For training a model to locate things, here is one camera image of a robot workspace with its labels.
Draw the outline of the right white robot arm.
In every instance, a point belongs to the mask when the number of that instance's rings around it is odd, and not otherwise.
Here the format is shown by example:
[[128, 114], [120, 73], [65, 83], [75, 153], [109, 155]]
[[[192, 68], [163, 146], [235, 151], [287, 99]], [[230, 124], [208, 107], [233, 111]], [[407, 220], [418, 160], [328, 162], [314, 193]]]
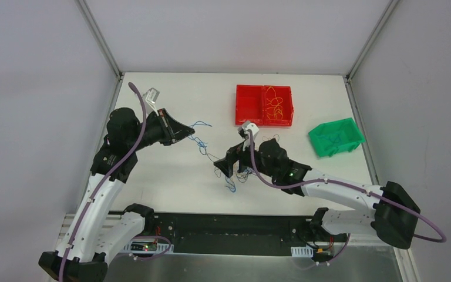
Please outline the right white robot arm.
[[398, 183], [385, 186], [359, 184], [327, 175], [290, 159], [276, 140], [262, 142], [257, 150], [240, 143], [229, 148], [213, 165], [226, 176], [252, 169], [271, 178], [271, 185], [288, 194], [328, 200], [347, 210], [318, 208], [310, 224], [311, 236], [319, 241], [351, 233], [376, 235], [398, 249], [409, 249], [420, 208]]

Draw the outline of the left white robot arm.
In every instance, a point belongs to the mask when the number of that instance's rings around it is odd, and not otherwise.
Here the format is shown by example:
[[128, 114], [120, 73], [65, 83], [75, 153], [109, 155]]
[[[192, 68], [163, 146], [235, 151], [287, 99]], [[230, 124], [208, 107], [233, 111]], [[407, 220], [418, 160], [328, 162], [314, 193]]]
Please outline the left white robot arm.
[[156, 229], [154, 210], [133, 204], [102, 233], [110, 209], [138, 162], [137, 151], [154, 143], [173, 145], [194, 129], [173, 119], [164, 108], [140, 121], [131, 108], [115, 109], [103, 145], [90, 168], [87, 189], [66, 234], [54, 251], [45, 251], [39, 266], [56, 281], [103, 281], [109, 264], [136, 236]]

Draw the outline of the left red bin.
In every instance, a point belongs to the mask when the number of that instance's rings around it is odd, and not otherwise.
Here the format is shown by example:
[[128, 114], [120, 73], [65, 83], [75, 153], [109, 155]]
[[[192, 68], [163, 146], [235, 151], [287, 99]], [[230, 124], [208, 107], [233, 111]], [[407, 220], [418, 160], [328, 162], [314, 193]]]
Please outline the left red bin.
[[237, 85], [235, 93], [235, 124], [246, 121], [261, 126], [264, 123], [263, 85]]

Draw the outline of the red bin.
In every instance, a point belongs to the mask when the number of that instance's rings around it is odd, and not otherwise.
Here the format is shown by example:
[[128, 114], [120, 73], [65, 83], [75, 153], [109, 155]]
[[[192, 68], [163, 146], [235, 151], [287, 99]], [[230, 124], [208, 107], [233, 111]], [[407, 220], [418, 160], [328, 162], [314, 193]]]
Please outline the red bin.
[[263, 85], [237, 85], [235, 93], [235, 124], [246, 121], [261, 126], [264, 123]]
[[294, 115], [290, 86], [264, 85], [264, 125], [291, 127]]

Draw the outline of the right red bin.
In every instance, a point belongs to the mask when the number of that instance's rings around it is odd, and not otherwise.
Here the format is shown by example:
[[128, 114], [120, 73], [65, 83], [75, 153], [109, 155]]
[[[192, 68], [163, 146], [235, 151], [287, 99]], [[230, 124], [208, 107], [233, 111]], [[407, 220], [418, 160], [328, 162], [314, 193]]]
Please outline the right red bin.
[[264, 125], [291, 127], [294, 115], [290, 86], [264, 85]]

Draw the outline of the green plastic bin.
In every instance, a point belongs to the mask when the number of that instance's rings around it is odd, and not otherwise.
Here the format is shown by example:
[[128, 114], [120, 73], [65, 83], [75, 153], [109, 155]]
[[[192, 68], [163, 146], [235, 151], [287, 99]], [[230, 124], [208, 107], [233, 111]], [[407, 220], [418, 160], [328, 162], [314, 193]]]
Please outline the green plastic bin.
[[364, 134], [351, 117], [322, 123], [309, 131], [308, 137], [318, 157], [352, 152], [366, 142]]

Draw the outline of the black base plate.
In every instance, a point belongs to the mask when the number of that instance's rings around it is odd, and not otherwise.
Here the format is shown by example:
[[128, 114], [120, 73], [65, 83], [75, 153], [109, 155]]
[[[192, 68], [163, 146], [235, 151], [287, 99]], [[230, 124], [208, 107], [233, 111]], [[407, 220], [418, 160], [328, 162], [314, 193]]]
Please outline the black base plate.
[[166, 248], [169, 254], [291, 257], [293, 251], [325, 249], [347, 239], [317, 227], [311, 216], [185, 213], [156, 213], [142, 235], [122, 251], [146, 257]]

